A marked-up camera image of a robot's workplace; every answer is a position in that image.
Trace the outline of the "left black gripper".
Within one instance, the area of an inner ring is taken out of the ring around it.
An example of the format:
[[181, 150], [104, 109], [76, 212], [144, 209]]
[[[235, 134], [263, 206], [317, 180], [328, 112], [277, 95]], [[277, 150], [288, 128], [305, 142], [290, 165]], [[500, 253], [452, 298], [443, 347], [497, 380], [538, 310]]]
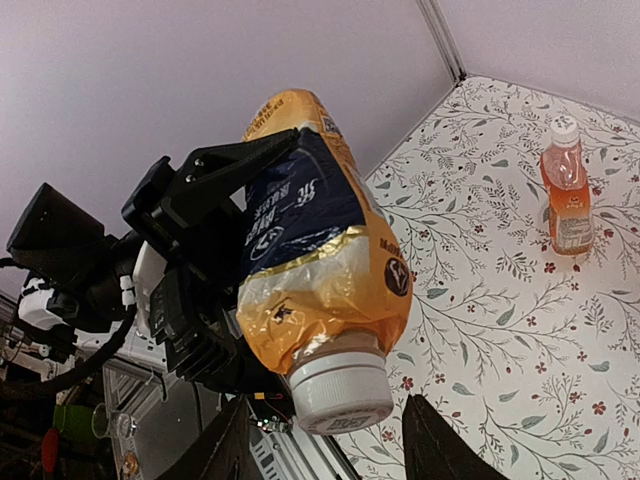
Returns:
[[122, 208], [126, 223], [172, 266], [202, 280], [240, 277], [240, 208], [229, 196], [286, 156], [300, 131], [194, 150], [174, 170], [161, 157]]

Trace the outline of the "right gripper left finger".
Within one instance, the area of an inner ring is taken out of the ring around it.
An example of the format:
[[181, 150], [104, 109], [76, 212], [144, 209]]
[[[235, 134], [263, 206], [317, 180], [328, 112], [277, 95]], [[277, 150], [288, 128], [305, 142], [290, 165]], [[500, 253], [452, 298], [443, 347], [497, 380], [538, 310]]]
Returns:
[[229, 401], [193, 445], [192, 479], [249, 479], [248, 430], [246, 400]]

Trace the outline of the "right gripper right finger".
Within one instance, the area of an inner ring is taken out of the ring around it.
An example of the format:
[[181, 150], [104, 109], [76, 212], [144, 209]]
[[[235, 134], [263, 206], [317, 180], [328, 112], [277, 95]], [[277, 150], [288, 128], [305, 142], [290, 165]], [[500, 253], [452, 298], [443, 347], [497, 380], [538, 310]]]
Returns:
[[402, 435], [409, 480], [505, 480], [422, 395], [408, 396], [402, 414]]

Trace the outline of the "dark label tea bottle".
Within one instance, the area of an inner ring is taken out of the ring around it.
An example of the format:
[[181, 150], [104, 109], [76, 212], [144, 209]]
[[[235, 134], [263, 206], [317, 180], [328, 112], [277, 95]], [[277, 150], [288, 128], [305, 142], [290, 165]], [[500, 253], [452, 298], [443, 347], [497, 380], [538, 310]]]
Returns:
[[413, 288], [396, 236], [312, 92], [271, 97], [244, 141], [292, 128], [298, 144], [245, 189], [252, 223], [237, 309], [249, 347], [287, 384], [294, 369], [333, 353], [386, 360]]

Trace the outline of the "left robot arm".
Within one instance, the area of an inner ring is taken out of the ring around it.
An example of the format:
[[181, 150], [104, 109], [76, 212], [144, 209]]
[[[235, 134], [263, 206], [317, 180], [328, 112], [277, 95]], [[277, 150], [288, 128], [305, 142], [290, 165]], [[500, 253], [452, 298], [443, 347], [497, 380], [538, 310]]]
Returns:
[[84, 323], [105, 330], [117, 321], [119, 278], [134, 250], [148, 243], [169, 267], [185, 267], [205, 297], [237, 304], [248, 216], [233, 201], [296, 146], [297, 128], [248, 142], [194, 150], [179, 169], [167, 156], [155, 162], [121, 213], [130, 232], [118, 239], [104, 225], [44, 183], [7, 242], [12, 264], [48, 280], [93, 313]]

